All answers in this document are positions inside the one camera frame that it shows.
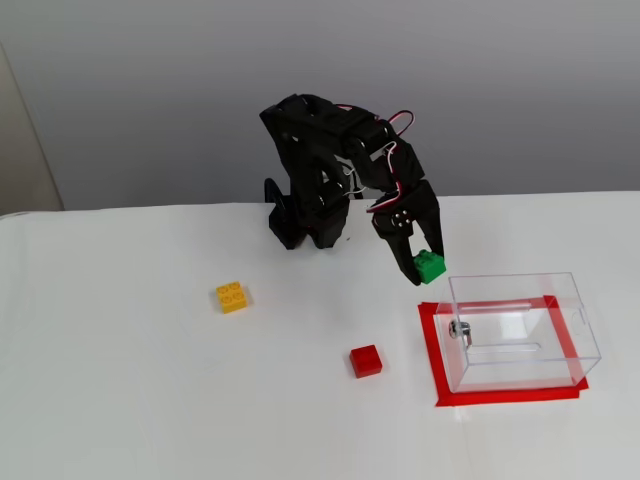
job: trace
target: green lego brick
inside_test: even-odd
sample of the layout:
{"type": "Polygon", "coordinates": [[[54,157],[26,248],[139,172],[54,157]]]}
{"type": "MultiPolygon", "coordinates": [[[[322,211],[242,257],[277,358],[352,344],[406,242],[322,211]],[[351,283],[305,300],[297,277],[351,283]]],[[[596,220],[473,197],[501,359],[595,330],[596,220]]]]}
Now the green lego brick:
{"type": "Polygon", "coordinates": [[[447,271],[444,258],[437,253],[420,250],[420,253],[413,258],[413,263],[420,273],[422,283],[429,284],[447,271]]]}

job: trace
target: red lego brick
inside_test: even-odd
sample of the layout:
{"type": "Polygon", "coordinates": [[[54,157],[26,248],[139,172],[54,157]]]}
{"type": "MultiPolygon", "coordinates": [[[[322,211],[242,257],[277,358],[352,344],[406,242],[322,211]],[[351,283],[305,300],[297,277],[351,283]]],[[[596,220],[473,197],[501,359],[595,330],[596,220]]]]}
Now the red lego brick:
{"type": "Polygon", "coordinates": [[[382,371],[382,362],[380,361],[375,345],[351,350],[349,358],[351,359],[351,365],[353,365],[356,378],[375,375],[382,371]]]}

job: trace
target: white wire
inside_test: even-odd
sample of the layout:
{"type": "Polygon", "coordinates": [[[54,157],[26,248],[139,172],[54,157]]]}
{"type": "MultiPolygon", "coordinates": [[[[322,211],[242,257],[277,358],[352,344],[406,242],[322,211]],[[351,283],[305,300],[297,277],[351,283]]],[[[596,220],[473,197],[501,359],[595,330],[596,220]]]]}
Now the white wire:
{"type": "MultiPolygon", "coordinates": [[[[387,152],[387,164],[389,165],[389,171],[391,172],[391,175],[393,175],[395,172],[393,171],[393,165],[391,165],[391,155],[393,154],[393,151],[398,146],[398,144],[396,142],[390,142],[387,145],[385,145],[384,148],[386,148],[389,145],[391,145],[391,148],[387,152]]],[[[382,207],[386,207],[387,205],[391,205],[391,204],[395,203],[402,196],[402,185],[400,184],[400,182],[397,179],[396,179],[396,188],[397,188],[398,194],[395,197],[390,198],[388,200],[385,200],[382,203],[378,203],[377,205],[372,206],[371,208],[367,209],[367,213],[377,212],[382,207]]]]}

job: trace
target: yellow lego brick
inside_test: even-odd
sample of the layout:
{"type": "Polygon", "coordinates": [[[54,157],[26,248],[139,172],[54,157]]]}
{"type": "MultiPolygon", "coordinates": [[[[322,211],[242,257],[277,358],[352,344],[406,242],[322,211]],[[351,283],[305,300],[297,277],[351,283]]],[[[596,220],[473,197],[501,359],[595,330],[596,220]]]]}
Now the yellow lego brick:
{"type": "Polygon", "coordinates": [[[247,306],[247,297],[244,296],[242,287],[239,282],[233,282],[229,285],[223,285],[216,289],[218,300],[224,313],[230,313],[240,310],[247,306]]]}

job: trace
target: red tape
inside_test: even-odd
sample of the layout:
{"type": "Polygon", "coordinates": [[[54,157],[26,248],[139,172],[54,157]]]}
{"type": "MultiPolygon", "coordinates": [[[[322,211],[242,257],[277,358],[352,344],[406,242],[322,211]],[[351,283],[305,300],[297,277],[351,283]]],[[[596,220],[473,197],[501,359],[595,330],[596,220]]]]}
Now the red tape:
{"type": "MultiPolygon", "coordinates": [[[[576,375],[580,375],[581,367],[577,360],[576,349],[571,341],[571,336],[569,335],[566,323],[562,313],[560,312],[557,299],[553,296],[545,296],[543,299],[533,299],[528,301],[543,302],[543,304],[549,309],[551,320],[565,357],[568,359],[575,359],[574,362],[570,362],[569,371],[574,378],[576,375]]],[[[587,379],[583,378],[573,387],[537,388],[528,390],[491,390],[460,393],[451,392],[449,383],[447,382],[447,374],[444,369],[440,344],[438,343],[438,333],[436,332],[434,317],[437,309],[437,303],[423,303],[418,307],[418,310],[420,311],[420,321],[422,322],[422,330],[424,332],[424,340],[427,344],[429,362],[431,363],[431,371],[433,372],[433,379],[438,392],[438,403],[436,403],[436,407],[565,400],[580,398],[580,391],[589,388],[587,379]]]]}

